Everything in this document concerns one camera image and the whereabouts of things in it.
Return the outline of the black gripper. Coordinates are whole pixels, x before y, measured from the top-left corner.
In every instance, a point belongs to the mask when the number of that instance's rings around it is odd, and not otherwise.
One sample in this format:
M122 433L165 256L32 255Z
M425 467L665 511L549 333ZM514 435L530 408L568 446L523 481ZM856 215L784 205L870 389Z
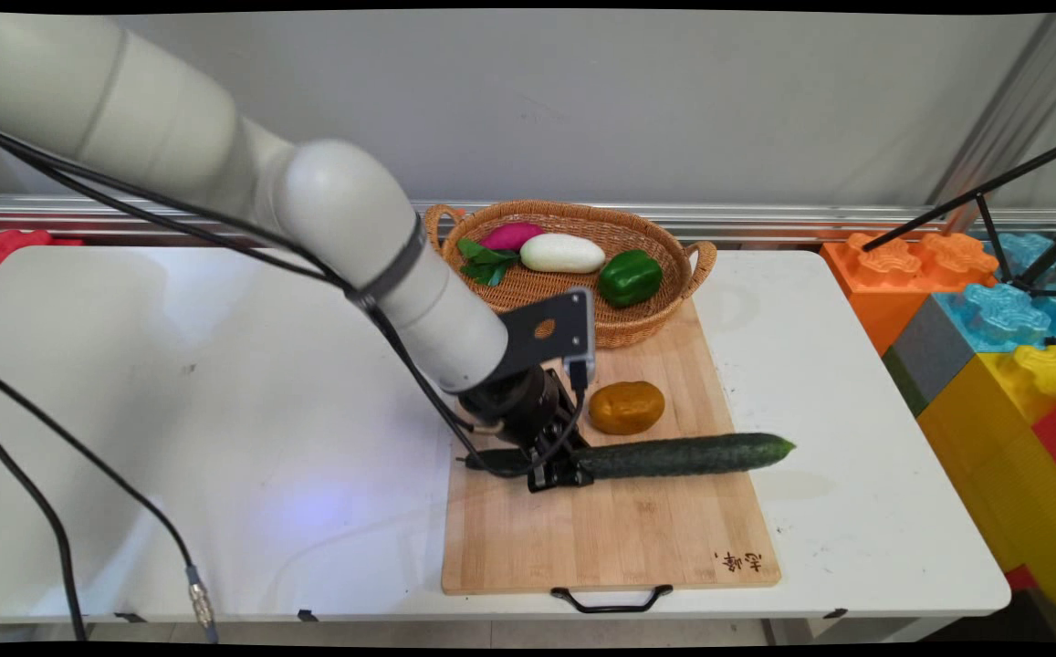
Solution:
M466 391L463 409L486 427L499 425L496 436L522 450L546 450L528 471L531 494L593 484L593 474L578 462L590 449L580 432L583 392L568 392L553 369L521 371L512 377Z

